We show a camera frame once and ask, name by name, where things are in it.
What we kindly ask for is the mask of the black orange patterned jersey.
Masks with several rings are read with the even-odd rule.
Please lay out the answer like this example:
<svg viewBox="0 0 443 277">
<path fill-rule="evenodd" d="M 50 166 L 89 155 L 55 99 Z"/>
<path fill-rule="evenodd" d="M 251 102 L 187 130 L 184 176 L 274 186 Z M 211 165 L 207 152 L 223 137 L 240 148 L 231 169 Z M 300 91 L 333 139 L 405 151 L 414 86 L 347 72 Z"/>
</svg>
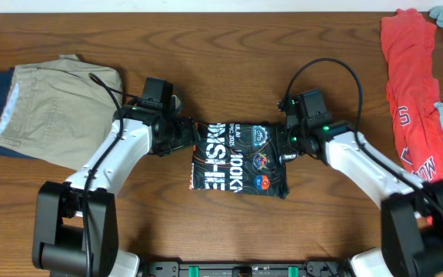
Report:
<svg viewBox="0 0 443 277">
<path fill-rule="evenodd" d="M 280 160 L 277 125 L 196 125 L 189 188 L 286 198 L 286 166 Z"/>
</svg>

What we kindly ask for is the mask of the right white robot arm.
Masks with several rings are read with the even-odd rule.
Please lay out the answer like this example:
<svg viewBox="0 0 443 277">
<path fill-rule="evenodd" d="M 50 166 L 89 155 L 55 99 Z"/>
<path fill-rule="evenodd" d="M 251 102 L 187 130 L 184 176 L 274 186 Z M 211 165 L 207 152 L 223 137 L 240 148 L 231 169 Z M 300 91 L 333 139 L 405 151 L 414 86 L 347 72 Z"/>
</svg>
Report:
<svg viewBox="0 0 443 277">
<path fill-rule="evenodd" d="M 279 125 L 282 161 L 310 155 L 346 175 L 381 210 L 381 246 L 348 261 L 352 276 L 435 276 L 443 272 L 443 180 L 405 171 L 348 122 Z"/>
</svg>

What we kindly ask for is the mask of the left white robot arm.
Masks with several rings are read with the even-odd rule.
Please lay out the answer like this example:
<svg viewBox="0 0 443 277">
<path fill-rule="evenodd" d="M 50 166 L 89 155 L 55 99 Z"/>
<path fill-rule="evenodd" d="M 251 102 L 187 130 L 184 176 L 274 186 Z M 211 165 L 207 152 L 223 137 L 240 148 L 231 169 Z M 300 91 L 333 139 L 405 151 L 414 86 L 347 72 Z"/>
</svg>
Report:
<svg viewBox="0 0 443 277">
<path fill-rule="evenodd" d="M 51 276 L 137 276 L 140 259 L 118 246 L 115 198 L 146 155 L 199 140 L 191 117 L 125 105 L 92 157 L 63 183 L 38 191 L 32 263 Z"/>
</svg>

